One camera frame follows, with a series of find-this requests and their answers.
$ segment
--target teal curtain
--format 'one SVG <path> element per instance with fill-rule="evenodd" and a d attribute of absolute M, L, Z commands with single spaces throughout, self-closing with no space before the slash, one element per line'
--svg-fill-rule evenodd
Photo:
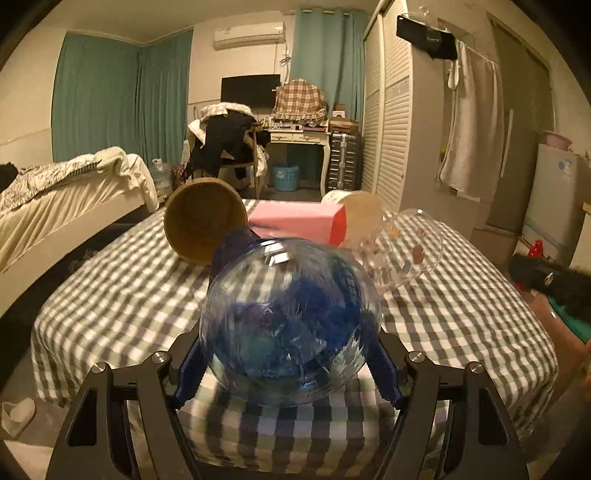
<path fill-rule="evenodd" d="M 139 47 L 67 33 L 51 106 L 54 161 L 117 145 L 138 152 L 135 92 Z"/>
<path fill-rule="evenodd" d="M 193 31 L 179 33 L 139 52 L 137 119 L 139 154 L 177 165 L 187 131 L 189 60 Z"/>
<path fill-rule="evenodd" d="M 186 134 L 193 31 L 138 47 L 67 33 L 51 107 L 54 161 L 119 146 L 169 164 Z"/>
<path fill-rule="evenodd" d="M 290 79 L 302 78 L 319 87 L 328 100 L 346 105 L 347 116 L 361 121 L 365 56 L 365 12 L 337 8 L 325 14 L 321 8 L 304 13 L 298 8 Z"/>

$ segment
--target white towel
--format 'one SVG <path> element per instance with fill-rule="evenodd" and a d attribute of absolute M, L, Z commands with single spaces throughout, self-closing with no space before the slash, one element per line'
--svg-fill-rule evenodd
<path fill-rule="evenodd" d="M 494 62 L 457 42 L 448 86 L 455 89 L 452 128 L 441 181 L 471 197 L 493 199 L 503 156 L 501 72 Z"/>

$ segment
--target air conditioner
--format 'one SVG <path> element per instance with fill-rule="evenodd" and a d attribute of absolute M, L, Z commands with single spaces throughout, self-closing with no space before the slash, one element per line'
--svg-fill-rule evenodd
<path fill-rule="evenodd" d="M 216 48 L 284 42 L 285 24 L 283 22 L 224 28 L 222 30 L 216 30 L 214 36 L 214 45 Z"/>

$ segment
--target wardrobe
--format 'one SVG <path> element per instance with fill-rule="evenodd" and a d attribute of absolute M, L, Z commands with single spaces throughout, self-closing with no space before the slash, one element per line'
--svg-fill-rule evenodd
<path fill-rule="evenodd" d="M 490 204 L 437 181 L 449 135 L 449 128 L 443 131 L 446 64 L 396 36 L 397 17 L 422 5 L 436 10 L 438 2 L 381 0 L 365 31 L 362 189 L 379 196 L 385 209 L 423 209 L 469 239 Z"/>

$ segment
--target brown paper cup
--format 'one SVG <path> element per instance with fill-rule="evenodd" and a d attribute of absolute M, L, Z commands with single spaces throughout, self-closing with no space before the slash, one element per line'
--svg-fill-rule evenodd
<path fill-rule="evenodd" d="M 164 213 L 168 243 L 179 257 L 195 265 L 210 265 L 222 239 L 247 225 L 238 192 L 213 177 L 192 180 L 175 190 Z"/>

